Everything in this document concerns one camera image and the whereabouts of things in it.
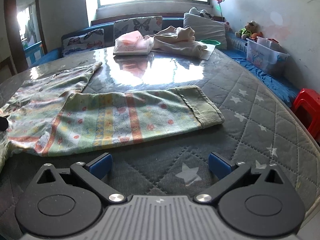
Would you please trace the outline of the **beige crumpled cloth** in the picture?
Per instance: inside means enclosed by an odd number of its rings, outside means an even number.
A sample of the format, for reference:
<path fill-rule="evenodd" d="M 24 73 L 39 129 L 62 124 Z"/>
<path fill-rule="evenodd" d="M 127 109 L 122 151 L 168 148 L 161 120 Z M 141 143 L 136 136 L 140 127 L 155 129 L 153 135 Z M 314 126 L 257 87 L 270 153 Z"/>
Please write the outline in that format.
<path fill-rule="evenodd" d="M 195 40 L 195 31 L 191 27 L 169 26 L 152 35 L 152 50 L 163 51 L 169 54 L 178 54 L 200 58 L 204 55 L 207 46 Z"/>

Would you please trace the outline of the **pink white tissue pack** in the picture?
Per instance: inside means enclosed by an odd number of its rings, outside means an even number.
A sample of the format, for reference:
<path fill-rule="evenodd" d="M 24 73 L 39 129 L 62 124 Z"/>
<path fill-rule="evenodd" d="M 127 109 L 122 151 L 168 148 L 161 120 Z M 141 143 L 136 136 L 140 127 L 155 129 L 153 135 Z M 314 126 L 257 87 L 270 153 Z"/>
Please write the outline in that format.
<path fill-rule="evenodd" d="M 115 40 L 115 56 L 148 55 L 153 48 L 154 39 L 142 36 L 139 31 L 125 33 Z"/>

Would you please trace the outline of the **green plastic bowl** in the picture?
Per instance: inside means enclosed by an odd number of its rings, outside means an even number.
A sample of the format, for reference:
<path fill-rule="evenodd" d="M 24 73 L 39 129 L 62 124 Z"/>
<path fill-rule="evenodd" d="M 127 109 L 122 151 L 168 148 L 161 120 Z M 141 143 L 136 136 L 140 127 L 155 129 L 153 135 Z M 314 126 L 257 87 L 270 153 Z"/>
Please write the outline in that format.
<path fill-rule="evenodd" d="M 221 42 L 219 42 L 217 40 L 211 40 L 211 39 L 200 40 L 200 42 L 202 42 L 204 44 L 214 45 L 214 46 L 220 46 L 221 45 Z"/>

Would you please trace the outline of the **butterfly print pillow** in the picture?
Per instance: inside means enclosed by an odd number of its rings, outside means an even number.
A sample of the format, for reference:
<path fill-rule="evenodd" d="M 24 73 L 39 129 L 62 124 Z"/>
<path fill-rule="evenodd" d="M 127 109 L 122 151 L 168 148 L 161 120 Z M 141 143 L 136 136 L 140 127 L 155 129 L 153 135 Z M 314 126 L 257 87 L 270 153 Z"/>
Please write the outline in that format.
<path fill-rule="evenodd" d="M 95 29 L 83 35 L 65 38 L 62 41 L 62 56 L 66 57 L 87 50 L 101 49 L 104 46 L 104 29 Z"/>
<path fill-rule="evenodd" d="M 142 36 L 153 35 L 162 30 L 162 16 L 135 17 L 124 20 L 118 20 L 113 25 L 113 39 L 119 36 L 139 31 Z"/>

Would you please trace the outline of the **grey quilted star table cover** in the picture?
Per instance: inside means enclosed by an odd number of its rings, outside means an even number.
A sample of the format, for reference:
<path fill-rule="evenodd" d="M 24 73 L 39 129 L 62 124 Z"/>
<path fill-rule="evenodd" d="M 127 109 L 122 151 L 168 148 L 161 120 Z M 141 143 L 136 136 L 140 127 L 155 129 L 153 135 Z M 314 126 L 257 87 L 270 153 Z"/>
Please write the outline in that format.
<path fill-rule="evenodd" d="M 44 63 L 1 84 L 5 104 L 26 80 L 102 62 L 85 93 L 161 90 L 199 86 L 225 122 L 210 128 L 110 150 L 114 159 L 104 181 L 125 195 L 194 196 L 216 182 L 208 155 L 263 168 L 278 165 L 304 202 L 306 218 L 319 208 L 319 147 L 294 114 L 260 80 L 225 53 L 201 61 L 168 54 L 114 58 L 112 49 L 79 53 Z"/>

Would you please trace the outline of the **grey cushion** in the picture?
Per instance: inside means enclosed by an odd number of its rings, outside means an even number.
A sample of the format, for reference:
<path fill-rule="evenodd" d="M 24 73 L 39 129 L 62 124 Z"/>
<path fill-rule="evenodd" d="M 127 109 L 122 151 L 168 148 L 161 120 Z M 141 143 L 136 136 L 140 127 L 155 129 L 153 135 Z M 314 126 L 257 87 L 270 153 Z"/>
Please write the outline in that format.
<path fill-rule="evenodd" d="M 186 12 L 184 13 L 183 27 L 191 27 L 195 31 L 196 41 L 216 40 L 220 42 L 218 49 L 227 49 L 226 31 L 223 23 Z"/>

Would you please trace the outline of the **blue white cabinet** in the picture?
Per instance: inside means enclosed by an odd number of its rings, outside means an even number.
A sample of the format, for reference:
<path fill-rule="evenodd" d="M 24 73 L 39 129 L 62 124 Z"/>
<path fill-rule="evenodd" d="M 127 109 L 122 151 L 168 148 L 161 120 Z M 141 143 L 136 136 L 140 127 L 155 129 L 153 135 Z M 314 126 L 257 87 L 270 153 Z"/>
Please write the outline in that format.
<path fill-rule="evenodd" d="M 25 58 L 30 67 L 37 60 L 44 56 L 43 45 L 42 42 L 37 42 L 27 48 L 24 49 Z"/>

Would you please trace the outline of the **clear plastic storage box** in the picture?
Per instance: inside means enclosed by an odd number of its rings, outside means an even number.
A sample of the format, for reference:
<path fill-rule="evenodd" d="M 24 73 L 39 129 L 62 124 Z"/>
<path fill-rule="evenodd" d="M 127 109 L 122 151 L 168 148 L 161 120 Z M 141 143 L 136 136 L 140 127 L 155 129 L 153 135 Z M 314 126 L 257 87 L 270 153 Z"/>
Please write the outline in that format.
<path fill-rule="evenodd" d="M 268 75 L 281 76 L 290 55 L 276 42 L 258 37 L 247 39 L 247 61 Z"/>

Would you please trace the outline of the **green patterned children's garment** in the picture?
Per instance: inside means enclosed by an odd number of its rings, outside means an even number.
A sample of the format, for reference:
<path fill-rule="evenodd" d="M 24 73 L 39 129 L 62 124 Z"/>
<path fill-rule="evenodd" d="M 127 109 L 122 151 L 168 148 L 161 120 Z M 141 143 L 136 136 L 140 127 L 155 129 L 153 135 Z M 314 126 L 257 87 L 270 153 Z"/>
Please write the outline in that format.
<path fill-rule="evenodd" d="M 14 154 L 60 157 L 138 144 L 224 122 L 197 86 L 85 94 L 99 63 L 25 81 L 1 108 L 1 163 Z"/>

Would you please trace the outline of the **teddy bear green vest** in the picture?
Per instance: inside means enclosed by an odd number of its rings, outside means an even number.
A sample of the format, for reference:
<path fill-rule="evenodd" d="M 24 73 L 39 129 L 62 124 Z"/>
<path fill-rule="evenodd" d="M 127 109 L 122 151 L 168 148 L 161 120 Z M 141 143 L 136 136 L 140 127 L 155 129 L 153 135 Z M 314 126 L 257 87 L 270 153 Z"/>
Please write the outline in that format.
<path fill-rule="evenodd" d="M 255 40 L 257 37 L 263 37 L 262 32 L 258 32 L 258 25 L 255 21 L 247 22 L 244 28 L 235 32 L 235 36 L 242 40 Z"/>

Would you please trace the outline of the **red plastic stool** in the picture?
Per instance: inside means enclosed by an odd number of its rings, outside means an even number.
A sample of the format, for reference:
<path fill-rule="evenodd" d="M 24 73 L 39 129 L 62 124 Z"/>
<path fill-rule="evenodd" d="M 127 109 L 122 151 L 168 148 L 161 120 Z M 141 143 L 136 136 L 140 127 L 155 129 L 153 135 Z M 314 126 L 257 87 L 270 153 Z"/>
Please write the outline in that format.
<path fill-rule="evenodd" d="M 319 142 L 319 93 L 313 89 L 303 88 L 294 100 L 291 110 L 312 135 L 312 137 Z"/>

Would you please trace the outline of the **butterfly print pillow right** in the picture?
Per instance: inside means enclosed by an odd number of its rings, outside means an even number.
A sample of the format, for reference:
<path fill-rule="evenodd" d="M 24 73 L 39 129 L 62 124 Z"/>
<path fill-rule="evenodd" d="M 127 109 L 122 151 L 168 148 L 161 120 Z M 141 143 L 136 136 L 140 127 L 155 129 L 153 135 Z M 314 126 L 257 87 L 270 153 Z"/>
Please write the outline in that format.
<path fill-rule="evenodd" d="M 162 30 L 162 16 L 135 17 L 124 20 L 118 20 L 113 25 L 113 39 L 119 36 L 139 31 L 142 36 L 153 35 Z"/>

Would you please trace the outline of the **butterfly print pillow left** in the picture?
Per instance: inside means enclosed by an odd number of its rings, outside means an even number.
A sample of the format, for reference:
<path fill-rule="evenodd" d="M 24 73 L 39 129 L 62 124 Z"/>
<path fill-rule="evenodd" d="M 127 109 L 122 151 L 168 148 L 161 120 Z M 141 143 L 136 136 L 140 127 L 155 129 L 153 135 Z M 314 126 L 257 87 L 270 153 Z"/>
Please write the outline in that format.
<path fill-rule="evenodd" d="M 104 29 L 95 29 L 83 35 L 65 38 L 62 41 L 62 56 L 66 57 L 87 50 L 101 49 L 104 46 Z"/>

